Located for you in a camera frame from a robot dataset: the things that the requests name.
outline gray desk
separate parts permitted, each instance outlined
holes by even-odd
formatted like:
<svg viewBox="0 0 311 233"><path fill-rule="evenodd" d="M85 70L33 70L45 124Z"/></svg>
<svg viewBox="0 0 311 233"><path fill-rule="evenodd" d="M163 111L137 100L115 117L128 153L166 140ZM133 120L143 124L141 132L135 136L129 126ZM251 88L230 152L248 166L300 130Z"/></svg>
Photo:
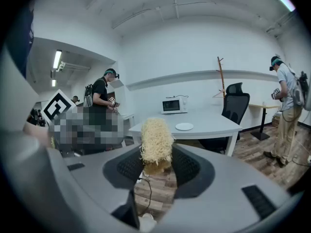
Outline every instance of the gray desk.
<svg viewBox="0 0 311 233"><path fill-rule="evenodd" d="M188 113L180 113L174 115L156 114L150 117L158 117L165 119L169 125L172 135L176 139L208 139L229 137L228 145L226 148L226 155L231 156L237 141L238 132L242 127L231 120L225 118L221 114L212 113L208 110L195 110ZM189 131L180 131L175 128L176 124L188 122L193 124L193 129ZM141 122L134 127L130 128L129 132L132 133L134 143L140 142Z"/></svg>

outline ceiling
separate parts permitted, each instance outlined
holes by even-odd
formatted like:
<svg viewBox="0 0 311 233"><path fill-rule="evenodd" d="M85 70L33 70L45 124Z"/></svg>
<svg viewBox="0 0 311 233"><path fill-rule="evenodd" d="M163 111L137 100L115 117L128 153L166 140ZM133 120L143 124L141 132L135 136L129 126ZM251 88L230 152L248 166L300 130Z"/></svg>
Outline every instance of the ceiling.
<svg viewBox="0 0 311 233"><path fill-rule="evenodd" d="M85 5L87 11L109 20L111 27L121 36L152 23L161 22L161 14L164 22L176 18L173 0L79 1ZM177 0L176 3L181 4L178 6L179 17L227 17L262 30L267 30L289 13L279 0Z"/></svg>
<svg viewBox="0 0 311 233"><path fill-rule="evenodd" d="M63 50L61 61L86 67L91 67L97 60L67 51L55 41L35 38L32 49L30 51L27 63L27 81L36 92L47 91L52 89L52 80L50 71L53 68L56 50ZM62 70L56 73L57 86L70 86L85 72Z"/></svg>

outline gray t-shirt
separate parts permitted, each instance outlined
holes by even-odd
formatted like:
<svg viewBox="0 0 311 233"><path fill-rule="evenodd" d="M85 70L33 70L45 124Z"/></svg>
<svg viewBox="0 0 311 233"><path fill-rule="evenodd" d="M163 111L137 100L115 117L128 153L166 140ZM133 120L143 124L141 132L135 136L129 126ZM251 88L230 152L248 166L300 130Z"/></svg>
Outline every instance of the gray t-shirt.
<svg viewBox="0 0 311 233"><path fill-rule="evenodd" d="M291 73L294 70L288 68L284 63L280 65L280 68L277 70L276 74L278 77L278 82L285 81L287 85L287 98L283 98L283 107L282 110L288 110L294 106L293 89L295 88L295 76Z"/></svg>

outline white plate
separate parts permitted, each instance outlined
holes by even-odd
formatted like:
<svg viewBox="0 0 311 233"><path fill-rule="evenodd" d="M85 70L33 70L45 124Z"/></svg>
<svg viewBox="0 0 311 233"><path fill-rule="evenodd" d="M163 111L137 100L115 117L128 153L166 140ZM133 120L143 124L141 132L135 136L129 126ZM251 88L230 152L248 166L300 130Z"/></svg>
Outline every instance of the white plate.
<svg viewBox="0 0 311 233"><path fill-rule="evenodd" d="M193 129L193 124L191 123L187 123L187 122L183 122L183 123L178 123L176 124L175 128L177 128L178 130L191 130Z"/></svg>

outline khaki pants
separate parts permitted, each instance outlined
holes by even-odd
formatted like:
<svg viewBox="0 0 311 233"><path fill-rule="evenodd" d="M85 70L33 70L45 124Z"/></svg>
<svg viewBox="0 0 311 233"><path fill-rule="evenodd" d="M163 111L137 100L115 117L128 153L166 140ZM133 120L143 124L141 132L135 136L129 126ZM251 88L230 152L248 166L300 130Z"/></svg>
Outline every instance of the khaki pants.
<svg viewBox="0 0 311 233"><path fill-rule="evenodd" d="M295 129L298 119L301 115L302 107L292 107L283 111L280 116L278 132L274 149L271 151L272 156L277 156L285 164L294 142Z"/></svg>

